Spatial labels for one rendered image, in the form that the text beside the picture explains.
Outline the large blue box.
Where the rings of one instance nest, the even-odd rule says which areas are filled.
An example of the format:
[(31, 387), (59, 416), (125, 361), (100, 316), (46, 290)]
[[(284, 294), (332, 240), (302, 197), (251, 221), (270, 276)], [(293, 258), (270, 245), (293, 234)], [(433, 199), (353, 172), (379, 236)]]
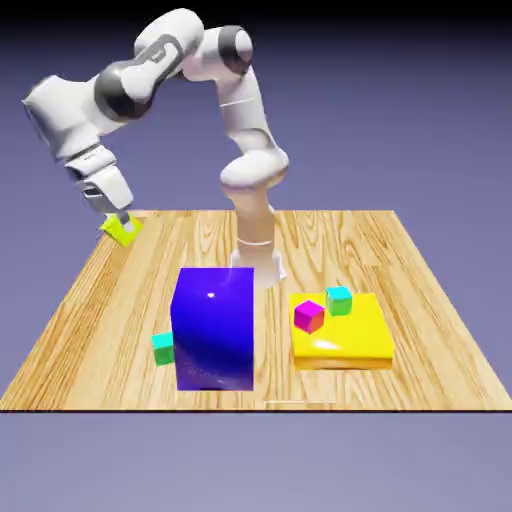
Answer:
[(254, 389), (254, 270), (183, 267), (170, 306), (177, 389)]

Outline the small yellow-green cube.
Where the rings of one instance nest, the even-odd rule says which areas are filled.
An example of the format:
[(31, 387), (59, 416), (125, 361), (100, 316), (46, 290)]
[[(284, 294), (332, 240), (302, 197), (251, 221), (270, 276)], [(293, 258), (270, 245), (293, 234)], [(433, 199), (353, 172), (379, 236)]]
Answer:
[(126, 227), (121, 223), (117, 215), (107, 214), (103, 224), (100, 226), (100, 230), (108, 234), (120, 245), (128, 246), (135, 240), (143, 227), (143, 224), (132, 215), (129, 215), (129, 222), (131, 230), (126, 230)]

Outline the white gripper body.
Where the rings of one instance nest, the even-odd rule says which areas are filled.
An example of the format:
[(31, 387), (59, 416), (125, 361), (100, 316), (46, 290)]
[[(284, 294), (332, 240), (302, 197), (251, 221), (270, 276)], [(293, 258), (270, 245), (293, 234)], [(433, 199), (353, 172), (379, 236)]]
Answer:
[(133, 202), (133, 194), (116, 165), (109, 165), (88, 176), (82, 183), (82, 193), (97, 213), (124, 211)]

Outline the small magenta cube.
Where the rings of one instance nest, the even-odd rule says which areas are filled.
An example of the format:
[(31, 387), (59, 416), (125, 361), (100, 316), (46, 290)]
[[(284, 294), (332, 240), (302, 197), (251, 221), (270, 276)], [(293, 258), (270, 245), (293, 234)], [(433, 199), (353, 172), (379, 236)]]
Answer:
[(308, 334), (320, 329), (324, 318), (325, 308), (311, 300), (300, 303), (294, 309), (294, 326)]

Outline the large yellow box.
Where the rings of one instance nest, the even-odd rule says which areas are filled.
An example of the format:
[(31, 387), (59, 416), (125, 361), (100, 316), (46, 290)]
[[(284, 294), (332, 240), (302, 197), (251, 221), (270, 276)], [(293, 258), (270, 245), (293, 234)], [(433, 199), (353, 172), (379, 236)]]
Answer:
[(323, 325), (308, 333), (298, 326), (295, 311), (304, 302), (325, 306), (323, 293), (289, 295), (291, 343), (298, 369), (389, 369), (394, 343), (377, 297), (373, 293), (352, 296), (352, 312), (324, 315)]

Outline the small teal green cube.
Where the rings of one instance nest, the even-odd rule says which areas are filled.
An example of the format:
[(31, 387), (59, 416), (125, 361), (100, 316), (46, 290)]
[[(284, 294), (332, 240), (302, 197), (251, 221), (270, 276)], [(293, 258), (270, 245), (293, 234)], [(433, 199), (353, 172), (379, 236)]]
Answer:
[(331, 316), (345, 316), (352, 311), (353, 297), (346, 286), (328, 287), (325, 306)]
[(171, 331), (155, 334), (151, 338), (153, 355), (157, 366), (174, 362), (174, 339)]

